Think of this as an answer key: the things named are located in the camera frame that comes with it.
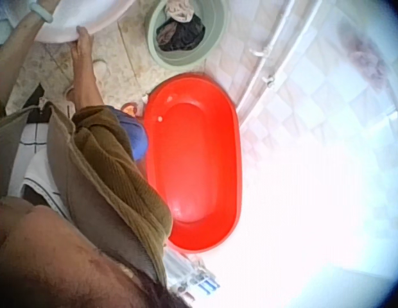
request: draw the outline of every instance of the white pipe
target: white pipe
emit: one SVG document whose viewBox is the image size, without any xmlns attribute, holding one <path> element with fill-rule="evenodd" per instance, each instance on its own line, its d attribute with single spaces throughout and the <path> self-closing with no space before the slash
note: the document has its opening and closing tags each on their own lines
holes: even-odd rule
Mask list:
<svg viewBox="0 0 398 308">
<path fill-rule="evenodd" d="M 311 23 L 313 22 L 313 19 L 315 18 L 315 16 L 316 16 L 321 4 L 322 4 L 322 0 L 315 0 L 315 2 L 312 4 L 312 6 L 311 6 L 311 8 L 309 10 L 309 13 L 307 15 L 307 18 L 305 19 L 305 21 L 303 23 L 302 30 L 297 35 L 297 37 L 296 37 L 294 43 L 292 44 L 292 46 L 290 47 L 289 51 L 282 58 L 281 63 L 279 64 L 279 66 L 277 66 L 275 72 L 269 78 L 265 78 L 266 81 L 267 80 L 270 80 L 270 81 L 273 80 L 274 81 L 275 80 L 275 76 L 282 72 L 282 70 L 284 69 L 285 65 L 288 63 L 288 61 L 291 58 L 291 56 L 293 56 L 297 46 L 300 44 L 300 41 L 302 40 L 303 35 L 306 33 L 307 29 L 310 27 Z M 240 124 L 241 127 L 243 127 L 243 125 L 248 121 L 248 119 L 252 115 L 252 112 L 254 111 L 256 105 L 259 104 L 262 101 L 263 96 L 268 91 L 270 91 L 271 88 L 272 88 L 272 84 L 269 84 L 269 87 L 267 87 L 264 90 L 264 92 L 262 93 L 261 97 L 258 99 L 256 104 L 252 107 L 252 109 L 249 111 L 249 113 L 247 115 L 245 115 L 244 120 Z"/>
<path fill-rule="evenodd" d="M 255 73 L 252 77 L 252 79 L 250 80 L 250 83 L 248 84 L 248 87 L 245 91 L 245 93 L 242 95 L 242 98 L 238 104 L 238 106 L 236 107 L 236 112 L 239 112 L 243 105 L 245 104 L 245 101 L 248 99 L 250 92 L 252 91 L 257 78 L 259 77 L 268 57 L 270 56 L 270 54 L 272 53 L 273 47 L 275 46 L 277 39 L 279 38 L 279 35 L 281 34 L 284 24 L 286 23 L 286 19 L 288 18 L 291 9 L 293 8 L 293 5 L 295 4 L 295 0 L 288 0 L 288 2 L 286 3 L 285 9 L 283 11 L 283 13 L 281 14 L 281 18 L 279 19 L 279 23 L 277 24 L 277 27 L 274 29 L 273 31 L 273 35 L 268 43 L 268 45 L 263 49 L 263 51 L 261 53 L 252 51 L 251 52 L 255 55 L 255 56 L 260 56 L 261 59 L 259 61 L 259 64 L 257 65 L 257 68 L 255 70 Z"/>
<path fill-rule="evenodd" d="M 289 59 L 295 53 L 296 47 L 300 44 L 300 41 L 302 40 L 303 36 L 306 34 L 307 29 L 309 29 L 310 25 L 313 22 L 313 19 L 315 18 L 317 12 L 319 11 L 319 8 L 320 8 L 320 5 L 322 4 L 322 1 L 323 0 L 316 0 L 315 3 L 312 5 L 312 7 L 310 9 L 310 12 L 309 12 L 309 15 L 307 16 L 307 18 L 304 21 L 302 30 L 297 35 L 297 38 L 295 39 L 295 42 L 290 47 L 290 49 L 289 49 L 288 53 L 286 54 L 286 56 L 282 59 L 282 62 L 276 68 L 275 75 L 278 75 L 278 74 L 280 74 L 283 71 L 284 67 L 289 62 Z"/>
</svg>

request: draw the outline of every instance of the person's hand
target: person's hand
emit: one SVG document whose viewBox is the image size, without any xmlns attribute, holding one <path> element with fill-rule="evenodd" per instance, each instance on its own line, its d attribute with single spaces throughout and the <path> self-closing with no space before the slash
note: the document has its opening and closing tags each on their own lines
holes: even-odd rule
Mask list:
<svg viewBox="0 0 398 308">
<path fill-rule="evenodd" d="M 76 42 L 71 43 L 71 52 L 73 60 L 88 59 L 92 61 L 92 45 L 93 37 L 89 35 L 85 27 L 78 26 L 76 30 L 79 33 L 79 38 Z"/>
<path fill-rule="evenodd" d="M 39 0 L 38 4 L 41 5 L 41 7 L 47 10 L 50 14 L 53 14 L 59 2 L 60 0 Z"/>
<path fill-rule="evenodd" d="M 93 38 L 84 27 L 77 27 L 79 39 L 71 43 L 73 60 L 73 103 L 76 110 L 89 106 L 103 105 L 101 94 L 96 86 L 92 62 Z"/>
</svg>

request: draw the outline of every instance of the dark hair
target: dark hair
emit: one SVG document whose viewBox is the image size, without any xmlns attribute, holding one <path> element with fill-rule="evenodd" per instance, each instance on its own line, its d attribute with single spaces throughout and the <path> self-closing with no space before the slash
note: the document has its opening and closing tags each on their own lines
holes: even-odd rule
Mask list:
<svg viewBox="0 0 398 308">
<path fill-rule="evenodd" d="M 137 291 L 139 300 L 131 306 L 132 308 L 190 308 L 181 297 L 155 282 L 145 273 L 135 268 L 132 268 L 132 272 L 139 278 L 143 287 L 143 290 Z M 130 278 L 127 278 L 129 280 L 126 280 L 125 283 L 131 284 Z M 104 308 L 98 304 L 100 298 L 92 290 L 66 296 L 64 290 L 55 282 L 49 281 L 48 278 L 41 277 L 37 273 L 31 273 L 23 281 L 15 281 L 12 278 L 1 281 L 0 308 Z"/>
<path fill-rule="evenodd" d="M 132 268 L 146 291 L 146 304 L 149 308 L 190 308 L 183 298 L 171 292 L 167 287 L 153 281 L 147 274 Z"/>
</svg>

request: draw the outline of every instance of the bathroom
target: bathroom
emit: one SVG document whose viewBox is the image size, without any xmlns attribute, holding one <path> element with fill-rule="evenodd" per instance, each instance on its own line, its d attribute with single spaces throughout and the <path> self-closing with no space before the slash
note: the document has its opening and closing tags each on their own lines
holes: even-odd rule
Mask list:
<svg viewBox="0 0 398 308">
<path fill-rule="evenodd" d="M 288 2 L 227 0 L 220 43 L 189 69 L 210 76 L 236 106 L 243 169 L 235 231 L 200 254 L 222 287 L 193 307 L 368 307 L 398 279 L 398 20 L 364 0 L 297 0 L 254 79 L 255 53 Z M 105 104 L 136 102 L 140 116 L 158 84 L 185 73 L 150 55 L 144 23 L 155 3 L 135 0 L 94 35 L 93 58 L 110 71 L 100 87 Z M 375 90 L 352 64 L 338 33 L 343 22 L 377 45 L 389 88 Z M 36 42 L 7 112 L 39 83 L 64 111 L 72 81 L 69 45 Z"/>
</svg>

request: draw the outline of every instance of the bathroom floor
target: bathroom floor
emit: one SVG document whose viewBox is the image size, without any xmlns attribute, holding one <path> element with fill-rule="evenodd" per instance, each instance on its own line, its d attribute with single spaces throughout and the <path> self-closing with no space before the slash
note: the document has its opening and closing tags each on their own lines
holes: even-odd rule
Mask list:
<svg viewBox="0 0 398 308">
<path fill-rule="evenodd" d="M 131 101 L 143 104 L 144 97 L 158 84 L 182 73 L 161 68 L 149 54 L 144 19 L 154 4 L 155 0 L 136 0 L 122 18 L 94 36 L 93 58 L 106 61 L 110 70 L 101 85 L 107 105 L 120 108 Z M 203 62 L 192 71 L 203 72 L 204 67 Z M 36 42 L 21 69 L 7 112 L 20 109 L 39 83 L 45 97 L 65 111 L 70 103 L 64 99 L 64 92 L 72 81 L 69 45 Z"/>
</svg>

